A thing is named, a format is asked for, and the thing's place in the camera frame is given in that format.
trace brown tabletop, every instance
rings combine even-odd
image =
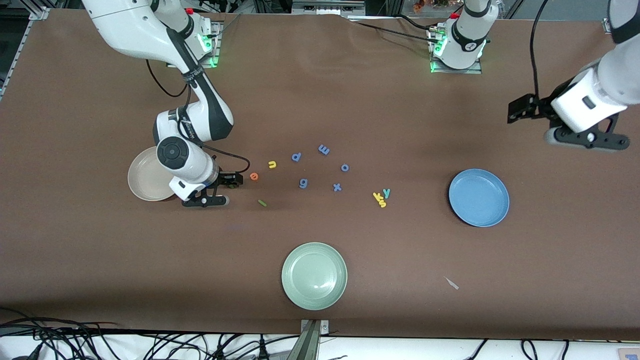
[[[321,318],[359,336],[638,339],[640,108],[621,115],[617,132],[635,143],[616,154],[546,145],[544,120],[507,125],[509,101],[532,91],[530,30],[496,22],[483,74],[461,76],[430,73],[421,40],[338,16],[242,16],[207,70],[236,120],[212,145],[249,157],[260,179],[222,190],[226,208],[186,209],[127,185],[156,115],[184,98],[109,48],[84,11],[53,10],[0,102],[0,304],[139,329],[297,332]],[[611,47],[597,22],[542,22],[541,93]],[[466,168],[509,190],[495,227],[449,207]],[[280,284],[308,241],[335,247],[349,271],[344,296],[318,312]]]

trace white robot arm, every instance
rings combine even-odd
[[[444,28],[433,55],[452,69],[467,69],[482,55],[486,35],[498,18],[495,0],[466,0],[457,19],[438,24]]]
[[[559,85],[549,97],[527,94],[509,104],[508,123],[547,118],[545,140],[554,145],[604,151],[624,150],[625,135],[613,133],[618,114],[640,104],[640,1],[610,0],[609,20],[616,47]],[[605,131],[598,123],[609,119]]]
[[[196,103],[160,113],[153,130],[158,160],[174,175],[171,189],[183,201],[189,200],[213,184],[219,174],[214,160],[197,144],[226,138],[234,125],[229,107],[186,43],[191,38],[192,47],[201,49],[193,39],[197,41],[197,37],[208,34],[199,34],[190,25],[190,17],[183,9],[175,9],[172,1],[154,0],[151,4],[168,24],[154,15],[147,0],[83,0],[83,3],[109,46],[135,58],[173,64],[197,95]]]

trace blue magnet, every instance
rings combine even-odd
[[[326,146],[324,146],[324,145],[320,145],[320,146],[318,147],[318,151],[319,151],[319,152],[322,152],[324,155],[327,155],[327,154],[329,154],[329,151],[330,151],[330,150],[329,150],[329,148],[328,148],[328,147],[326,147]]]

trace green plate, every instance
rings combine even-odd
[[[287,256],[282,267],[282,287],[289,299],[307,310],[335,304],[347,286],[347,265],[333,247],[306,243]]]

